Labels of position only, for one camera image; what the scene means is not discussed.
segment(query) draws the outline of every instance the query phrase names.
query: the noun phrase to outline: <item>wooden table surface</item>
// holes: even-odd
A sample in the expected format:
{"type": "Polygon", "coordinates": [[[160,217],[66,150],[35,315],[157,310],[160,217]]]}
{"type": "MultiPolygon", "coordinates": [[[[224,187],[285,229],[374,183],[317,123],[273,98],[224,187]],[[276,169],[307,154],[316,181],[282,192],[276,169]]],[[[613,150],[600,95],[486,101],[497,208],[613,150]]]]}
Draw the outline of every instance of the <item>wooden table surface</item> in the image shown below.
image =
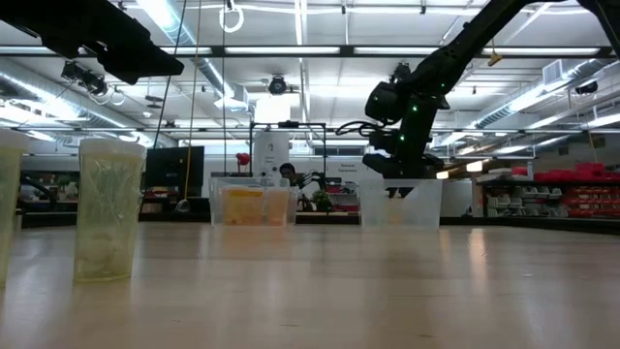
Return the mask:
{"type": "Polygon", "coordinates": [[[620,239],[516,228],[144,224],[73,285],[74,229],[16,237],[0,348],[618,348],[620,239]]]}

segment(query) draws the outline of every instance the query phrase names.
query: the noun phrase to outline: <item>table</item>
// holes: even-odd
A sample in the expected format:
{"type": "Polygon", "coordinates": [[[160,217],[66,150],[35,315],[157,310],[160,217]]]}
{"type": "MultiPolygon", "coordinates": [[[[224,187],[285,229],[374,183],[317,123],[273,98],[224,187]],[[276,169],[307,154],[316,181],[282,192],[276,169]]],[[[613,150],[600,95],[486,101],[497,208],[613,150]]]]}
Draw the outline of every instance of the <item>table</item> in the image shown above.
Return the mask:
{"type": "Polygon", "coordinates": [[[140,225],[73,285],[74,229],[15,238],[0,348],[612,348],[620,239],[517,228],[140,225]]]}

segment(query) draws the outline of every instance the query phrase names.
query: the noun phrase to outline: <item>monitor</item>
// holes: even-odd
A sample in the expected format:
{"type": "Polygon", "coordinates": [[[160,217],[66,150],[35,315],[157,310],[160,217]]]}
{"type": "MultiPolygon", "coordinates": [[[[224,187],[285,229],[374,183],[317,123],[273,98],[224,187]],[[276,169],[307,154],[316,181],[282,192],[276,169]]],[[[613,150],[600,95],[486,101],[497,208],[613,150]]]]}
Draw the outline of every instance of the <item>monitor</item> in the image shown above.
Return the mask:
{"type": "MultiPolygon", "coordinates": [[[[204,146],[192,146],[190,156],[189,187],[200,187],[204,172],[204,146]]],[[[149,149],[146,153],[144,185],[185,186],[187,173],[187,147],[149,149]]]]}

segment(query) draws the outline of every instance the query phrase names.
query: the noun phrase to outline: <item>ceiling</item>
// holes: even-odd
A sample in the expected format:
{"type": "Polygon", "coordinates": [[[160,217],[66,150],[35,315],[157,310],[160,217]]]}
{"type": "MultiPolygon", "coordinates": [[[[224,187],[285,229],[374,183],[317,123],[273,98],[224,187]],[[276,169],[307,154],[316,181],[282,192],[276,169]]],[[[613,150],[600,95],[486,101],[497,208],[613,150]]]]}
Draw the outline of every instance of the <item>ceiling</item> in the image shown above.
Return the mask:
{"type": "MultiPolygon", "coordinates": [[[[301,16],[302,25],[295,31],[295,0],[251,1],[237,0],[237,6],[245,6],[244,22],[233,33],[224,33],[219,23],[219,9],[222,1],[201,3],[209,7],[199,11],[199,1],[188,1],[186,24],[195,33],[200,33],[203,46],[437,46],[447,44],[460,32],[469,16],[456,16],[461,11],[479,10],[484,0],[307,0],[308,15],[301,16]],[[349,12],[339,11],[346,1],[349,12]],[[427,14],[418,13],[420,5],[426,3],[427,14]],[[319,15],[317,12],[331,12],[319,15]],[[198,28],[199,15],[201,27],[198,28]]],[[[169,46],[171,41],[136,2],[126,1],[127,15],[136,18],[150,33],[152,41],[159,46],[169,46]]],[[[177,6],[182,8],[183,1],[177,6]]],[[[598,47],[609,46],[603,29],[596,18],[584,13],[576,1],[554,3],[537,12],[543,3],[533,4],[515,17],[494,39],[497,47],[598,47]]],[[[235,14],[227,15],[233,25],[235,14]]],[[[0,46],[40,45],[38,39],[23,34],[13,27],[0,22],[0,46]]],[[[47,79],[63,86],[69,84],[60,77],[65,63],[61,57],[10,57],[14,63],[25,67],[47,79]]],[[[181,76],[171,79],[172,85],[166,101],[164,120],[176,120],[177,126],[189,126],[193,114],[195,126],[220,127],[226,117],[226,125],[231,128],[248,125],[250,116],[246,112],[221,111],[214,102],[219,98],[208,81],[197,74],[196,92],[194,90],[194,67],[188,58],[180,59],[185,65],[181,76]]],[[[250,101],[267,96],[264,81],[273,75],[282,75],[286,82],[294,86],[292,96],[292,119],[301,121],[301,101],[297,91],[301,88],[301,69],[295,57],[255,57],[255,58],[209,58],[211,63],[229,83],[246,86],[250,101]]],[[[329,57],[304,58],[302,65],[307,70],[306,121],[325,122],[337,127],[346,122],[367,119],[364,115],[366,98],[372,88],[386,80],[399,62],[407,62],[416,67],[420,58],[357,58],[329,57]]],[[[509,59],[506,58],[493,67],[487,59],[474,59],[469,70],[464,73],[459,84],[448,95],[450,111],[441,111],[435,119],[435,128],[466,127],[487,111],[507,101],[512,94],[542,78],[543,67],[555,59],[509,59]]],[[[94,58],[79,58],[78,63],[87,69],[104,74],[94,58]]],[[[164,97],[166,78],[141,79],[134,86],[106,75],[106,81],[116,86],[125,95],[120,106],[120,94],[116,94],[105,107],[124,114],[146,126],[157,126],[160,110],[150,110],[144,96],[147,94],[164,97]],[[144,112],[153,113],[145,117],[144,112]]],[[[568,93],[561,91],[552,98],[545,99],[520,114],[511,116],[511,123],[504,128],[524,128],[536,120],[551,116],[573,107],[575,103],[598,98],[615,91],[616,76],[605,76],[600,81],[599,96],[573,96],[569,104],[568,93]]],[[[78,86],[69,86],[76,93],[85,95],[78,86]]],[[[100,98],[103,103],[110,96],[100,98]]],[[[225,134],[223,131],[200,133],[198,138],[244,138],[247,132],[225,134]]],[[[174,139],[185,139],[186,134],[171,134],[174,139]]]]}

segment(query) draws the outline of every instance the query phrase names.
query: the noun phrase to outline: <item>person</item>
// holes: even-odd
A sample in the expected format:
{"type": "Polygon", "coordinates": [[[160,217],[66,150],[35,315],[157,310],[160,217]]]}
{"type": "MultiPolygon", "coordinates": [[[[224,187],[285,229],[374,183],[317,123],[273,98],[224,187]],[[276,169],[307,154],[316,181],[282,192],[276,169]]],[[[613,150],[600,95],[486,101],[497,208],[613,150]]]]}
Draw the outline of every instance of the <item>person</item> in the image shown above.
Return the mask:
{"type": "Polygon", "coordinates": [[[295,166],[291,163],[284,163],[280,166],[280,175],[283,178],[289,180],[291,185],[297,185],[297,173],[295,172],[295,166]]]}

